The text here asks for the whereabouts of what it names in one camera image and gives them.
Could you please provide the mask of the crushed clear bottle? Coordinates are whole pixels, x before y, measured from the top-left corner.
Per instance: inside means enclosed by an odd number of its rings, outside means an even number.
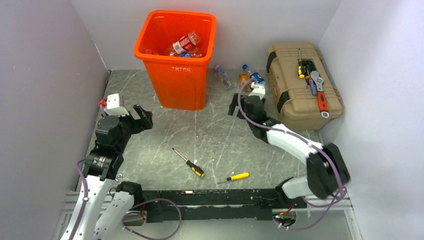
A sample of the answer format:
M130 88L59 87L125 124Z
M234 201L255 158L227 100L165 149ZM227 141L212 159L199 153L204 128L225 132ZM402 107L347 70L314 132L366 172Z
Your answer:
M232 84L230 76L227 74L227 72L224 71L224 69L220 65L216 65L214 67L215 73L217 74L220 81L224 84L224 86L227 88L227 90L232 90L234 88L234 85Z

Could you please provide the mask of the orange bottle blue cap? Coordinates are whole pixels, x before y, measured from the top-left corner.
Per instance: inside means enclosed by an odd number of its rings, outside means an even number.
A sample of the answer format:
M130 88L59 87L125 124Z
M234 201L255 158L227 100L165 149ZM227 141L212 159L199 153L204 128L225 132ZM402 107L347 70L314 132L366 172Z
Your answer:
M252 71L247 64L242 66L242 72L239 74L239 85L242 87L251 77Z

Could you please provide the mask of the red label water bottle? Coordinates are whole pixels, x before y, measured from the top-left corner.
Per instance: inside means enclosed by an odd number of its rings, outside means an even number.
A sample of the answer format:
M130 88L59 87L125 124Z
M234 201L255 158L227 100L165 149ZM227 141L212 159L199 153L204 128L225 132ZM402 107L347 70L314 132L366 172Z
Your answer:
M197 31L188 32L187 34L179 38L177 41L172 43L169 55L179 56L183 53L193 50L201 41L202 37Z

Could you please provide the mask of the small orange juice bottle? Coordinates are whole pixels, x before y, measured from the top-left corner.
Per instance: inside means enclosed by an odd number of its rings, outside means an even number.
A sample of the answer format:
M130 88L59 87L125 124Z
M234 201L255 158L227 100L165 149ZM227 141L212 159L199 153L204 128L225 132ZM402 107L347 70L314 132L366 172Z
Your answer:
M148 55L156 55L156 56L159 56L160 55L158 52L153 51L151 49L146 49L144 53L145 54L148 54Z

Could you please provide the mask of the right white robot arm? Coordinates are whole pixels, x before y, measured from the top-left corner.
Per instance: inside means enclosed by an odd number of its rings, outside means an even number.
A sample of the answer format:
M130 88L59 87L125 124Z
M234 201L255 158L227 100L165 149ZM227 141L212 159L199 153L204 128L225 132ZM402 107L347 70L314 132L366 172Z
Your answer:
M305 176L288 178L276 186L276 203L287 208L296 198L316 196L325 199L343 189L351 176L338 146L302 137L269 117L264 103L259 96L235 93L228 113L232 115L238 107L237 117L247 121L256 138L284 150L305 165Z

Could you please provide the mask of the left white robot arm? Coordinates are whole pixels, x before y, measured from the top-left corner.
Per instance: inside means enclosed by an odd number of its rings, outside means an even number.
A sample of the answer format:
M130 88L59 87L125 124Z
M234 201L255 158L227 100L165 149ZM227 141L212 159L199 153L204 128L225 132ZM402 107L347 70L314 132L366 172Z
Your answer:
M139 118L121 108L116 114L106 111L97 122L95 145L82 160L77 170L82 182L78 200L70 221L62 235L63 240L90 240L96 233L105 197L118 174L123 153L132 135L153 128L153 114L139 104L133 105Z

